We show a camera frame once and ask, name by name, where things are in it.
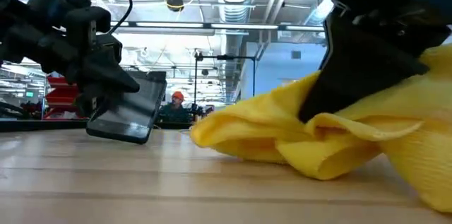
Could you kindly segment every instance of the ceiling duct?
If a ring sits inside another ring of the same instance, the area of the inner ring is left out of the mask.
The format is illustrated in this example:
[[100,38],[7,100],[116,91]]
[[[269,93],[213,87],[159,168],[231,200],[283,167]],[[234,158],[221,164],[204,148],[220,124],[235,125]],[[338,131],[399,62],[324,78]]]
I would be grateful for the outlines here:
[[[334,3],[331,0],[319,0],[318,6],[315,7],[309,16],[301,25],[306,26],[323,26],[328,14],[333,10]],[[325,43],[325,33],[296,33],[292,32],[292,41],[296,43]]]
[[[250,14],[249,6],[237,6],[237,4],[250,4],[251,0],[218,0],[231,6],[225,5],[220,7],[220,20],[222,23],[247,23]],[[221,35],[221,54],[239,55],[240,47],[242,45],[242,35]],[[235,61],[227,61],[225,65],[226,92],[234,90],[234,74],[237,69]]]

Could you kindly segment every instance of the wooden tabletop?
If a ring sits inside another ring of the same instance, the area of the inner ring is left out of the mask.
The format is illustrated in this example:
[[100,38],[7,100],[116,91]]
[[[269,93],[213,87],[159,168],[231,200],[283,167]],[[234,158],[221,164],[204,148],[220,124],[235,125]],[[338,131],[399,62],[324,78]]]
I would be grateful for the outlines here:
[[331,182],[154,130],[144,146],[84,130],[0,135],[0,223],[452,223],[381,156]]

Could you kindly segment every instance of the orange hat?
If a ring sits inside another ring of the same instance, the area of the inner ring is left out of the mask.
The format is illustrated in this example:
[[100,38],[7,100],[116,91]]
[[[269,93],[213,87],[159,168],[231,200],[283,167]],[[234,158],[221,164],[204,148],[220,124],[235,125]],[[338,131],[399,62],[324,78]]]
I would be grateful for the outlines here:
[[184,100],[184,94],[182,94],[182,93],[179,92],[179,91],[173,93],[173,94],[172,94],[172,97],[173,97],[173,98],[176,97],[176,98],[178,98],[178,99],[180,99],[180,100]]

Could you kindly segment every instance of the yellow towel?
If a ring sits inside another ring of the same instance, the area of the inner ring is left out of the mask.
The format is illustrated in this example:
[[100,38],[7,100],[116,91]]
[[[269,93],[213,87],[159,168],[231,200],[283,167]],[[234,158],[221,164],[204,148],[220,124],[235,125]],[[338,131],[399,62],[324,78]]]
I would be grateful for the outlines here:
[[452,212],[452,45],[421,57],[430,71],[307,124],[297,113],[318,73],[198,122],[198,146],[243,159],[288,163],[333,179],[381,152],[432,208]]

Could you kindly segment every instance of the black phone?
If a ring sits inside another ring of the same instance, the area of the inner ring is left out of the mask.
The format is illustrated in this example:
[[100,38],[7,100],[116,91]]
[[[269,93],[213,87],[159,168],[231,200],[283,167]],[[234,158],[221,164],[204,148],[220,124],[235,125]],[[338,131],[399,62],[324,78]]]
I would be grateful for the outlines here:
[[140,90],[104,101],[88,122],[89,135],[137,144],[148,141],[165,95],[166,72],[129,73]]

